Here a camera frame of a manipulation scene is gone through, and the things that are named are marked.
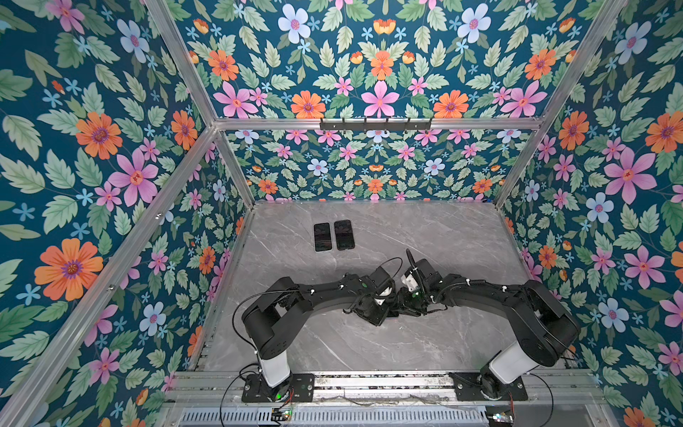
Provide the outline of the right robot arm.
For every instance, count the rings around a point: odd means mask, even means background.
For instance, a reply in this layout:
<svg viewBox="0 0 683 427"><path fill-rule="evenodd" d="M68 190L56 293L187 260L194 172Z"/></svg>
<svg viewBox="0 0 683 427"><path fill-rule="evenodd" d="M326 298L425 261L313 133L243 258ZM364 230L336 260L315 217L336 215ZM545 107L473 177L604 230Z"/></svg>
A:
<svg viewBox="0 0 683 427"><path fill-rule="evenodd" d="M459 274L441 276L425 259L406 251L409 267L401 276L402 288L390 314L424 317L452 307L492 313L510 324L515 342L498 352L473 382L492 396L521 375L540 366L551 367L576 341L576 319L537 280L522 285L498 285Z"/></svg>

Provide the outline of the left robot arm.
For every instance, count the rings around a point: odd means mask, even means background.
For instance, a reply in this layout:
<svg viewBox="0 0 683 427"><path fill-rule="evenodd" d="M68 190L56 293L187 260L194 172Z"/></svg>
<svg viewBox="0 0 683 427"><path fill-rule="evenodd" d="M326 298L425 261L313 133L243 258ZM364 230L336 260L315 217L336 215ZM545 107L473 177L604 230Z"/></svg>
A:
<svg viewBox="0 0 683 427"><path fill-rule="evenodd" d="M338 281L318 285L298 284L290 277L277 280L241 315L261 378L271 389L288 385L292 371L286 352L311 317L344 311L379 326L395 297L395 281L382 267L369 275L346 273Z"/></svg>

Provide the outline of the purple edged smartphone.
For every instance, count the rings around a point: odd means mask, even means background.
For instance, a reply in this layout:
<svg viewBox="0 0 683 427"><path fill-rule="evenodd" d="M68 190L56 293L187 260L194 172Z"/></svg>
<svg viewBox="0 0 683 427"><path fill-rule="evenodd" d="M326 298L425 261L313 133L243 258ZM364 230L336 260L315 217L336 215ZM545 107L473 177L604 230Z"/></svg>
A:
<svg viewBox="0 0 683 427"><path fill-rule="evenodd" d="M314 249L317 253L331 251L333 247L331 227L328 222L315 223Z"/></svg>

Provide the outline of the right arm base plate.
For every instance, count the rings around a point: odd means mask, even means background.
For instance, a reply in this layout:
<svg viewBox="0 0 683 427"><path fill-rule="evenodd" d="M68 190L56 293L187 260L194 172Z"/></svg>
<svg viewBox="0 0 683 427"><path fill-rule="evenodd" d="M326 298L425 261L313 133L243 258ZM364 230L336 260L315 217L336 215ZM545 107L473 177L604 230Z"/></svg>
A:
<svg viewBox="0 0 683 427"><path fill-rule="evenodd" d="M528 393L523 381L518 378L504 384L493 374L480 372L450 372L454 382L455 396L459 401L528 401Z"/></svg>

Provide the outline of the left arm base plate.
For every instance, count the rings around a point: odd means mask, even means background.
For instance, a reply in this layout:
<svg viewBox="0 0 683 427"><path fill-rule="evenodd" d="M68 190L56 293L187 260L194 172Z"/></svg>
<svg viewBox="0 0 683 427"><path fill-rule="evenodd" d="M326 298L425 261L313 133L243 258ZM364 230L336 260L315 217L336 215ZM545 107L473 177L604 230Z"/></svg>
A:
<svg viewBox="0 0 683 427"><path fill-rule="evenodd" d="M244 403L312 402L315 380L313 374L291 374L282 384L269 386L262 374L250 374L241 400Z"/></svg>

